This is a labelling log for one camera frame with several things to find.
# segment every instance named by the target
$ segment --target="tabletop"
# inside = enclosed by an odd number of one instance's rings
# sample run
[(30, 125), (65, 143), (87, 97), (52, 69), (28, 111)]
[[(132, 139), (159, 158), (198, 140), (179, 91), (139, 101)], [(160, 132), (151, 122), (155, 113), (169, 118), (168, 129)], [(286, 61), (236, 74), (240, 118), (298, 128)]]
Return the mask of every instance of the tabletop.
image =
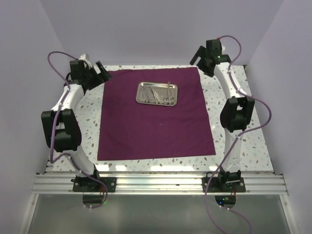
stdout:
[[(105, 66), (107, 71), (122, 69), (163, 69), (182, 68), (183, 66), (145, 65), (145, 66)], [(216, 155), (191, 156), (177, 158), (159, 158), (143, 160), (116, 160), (98, 161), (98, 140), (100, 131), (101, 108), (103, 101), (104, 84), (88, 91), (81, 99), (75, 111), (82, 134), (82, 147), (89, 159), (96, 165), (100, 172), (182, 172), (213, 171), (224, 157), (225, 134), (220, 124), (220, 113), (226, 102), (221, 85), (216, 77), (209, 77), (199, 71), (202, 90), (209, 114), (211, 131), (214, 138)], [(248, 81), (243, 66), (233, 66), (233, 71), (238, 82), (247, 94), (250, 94)], [(256, 110), (248, 128), (260, 125)], [(263, 137), (262, 130), (256, 130), (243, 135), (240, 155), (241, 171), (273, 172), (269, 152)], [(54, 163), (52, 171), (73, 171), (67, 159), (60, 159)]]

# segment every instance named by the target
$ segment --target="fabric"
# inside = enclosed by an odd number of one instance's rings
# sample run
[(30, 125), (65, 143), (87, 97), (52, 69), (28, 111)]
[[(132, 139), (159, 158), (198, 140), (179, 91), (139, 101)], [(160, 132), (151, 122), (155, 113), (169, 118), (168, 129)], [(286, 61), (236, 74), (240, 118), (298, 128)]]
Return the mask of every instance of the fabric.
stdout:
[[(105, 83), (98, 160), (215, 155), (197, 68), (120, 70)], [(141, 82), (178, 86), (172, 107), (136, 102)]]

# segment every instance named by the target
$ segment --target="black mounting plate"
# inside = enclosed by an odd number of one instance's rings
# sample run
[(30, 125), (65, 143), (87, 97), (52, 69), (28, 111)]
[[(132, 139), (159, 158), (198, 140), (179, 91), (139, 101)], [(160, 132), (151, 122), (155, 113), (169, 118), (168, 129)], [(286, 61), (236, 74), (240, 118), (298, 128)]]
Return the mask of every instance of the black mounting plate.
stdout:
[[(203, 192), (206, 190), (206, 185), (209, 180), (209, 177), (203, 177), (201, 179), (201, 186), (203, 188)], [(244, 178), (240, 178), (240, 182), (235, 185), (237, 193), (244, 193), (246, 191)], [(210, 182), (208, 193), (231, 193), (233, 191), (233, 186), (225, 184), (220, 186), (218, 177), (213, 177)]]
[[(114, 193), (116, 191), (116, 184), (117, 184), (117, 178), (116, 177), (100, 177), (99, 179), (101, 182), (103, 182), (107, 187), (107, 192)], [(73, 186), (73, 192), (81, 192), (81, 193), (90, 193), (90, 192), (100, 192), (99, 187), (85, 187), (85, 186), (79, 186), (74, 183)]]

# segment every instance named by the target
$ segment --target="tray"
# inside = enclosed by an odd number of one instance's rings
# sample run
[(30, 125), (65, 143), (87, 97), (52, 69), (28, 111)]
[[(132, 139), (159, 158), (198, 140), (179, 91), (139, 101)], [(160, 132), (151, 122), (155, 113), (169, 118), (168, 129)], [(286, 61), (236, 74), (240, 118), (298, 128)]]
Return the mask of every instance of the tray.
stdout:
[(172, 98), (170, 103), (167, 101), (168, 84), (166, 83), (141, 82), (137, 88), (136, 101), (141, 104), (175, 106), (177, 102), (177, 86), (175, 84), (169, 84), (169, 95)]

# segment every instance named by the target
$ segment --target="silver tray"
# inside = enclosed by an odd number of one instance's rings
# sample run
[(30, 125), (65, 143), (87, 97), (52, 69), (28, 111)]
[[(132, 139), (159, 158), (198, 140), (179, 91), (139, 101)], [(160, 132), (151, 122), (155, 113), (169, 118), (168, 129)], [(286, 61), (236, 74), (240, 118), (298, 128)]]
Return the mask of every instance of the silver tray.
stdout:
[[(168, 101), (168, 90), (171, 102)], [(138, 85), (136, 101), (141, 104), (175, 106), (177, 102), (177, 86), (175, 84), (141, 82)]]

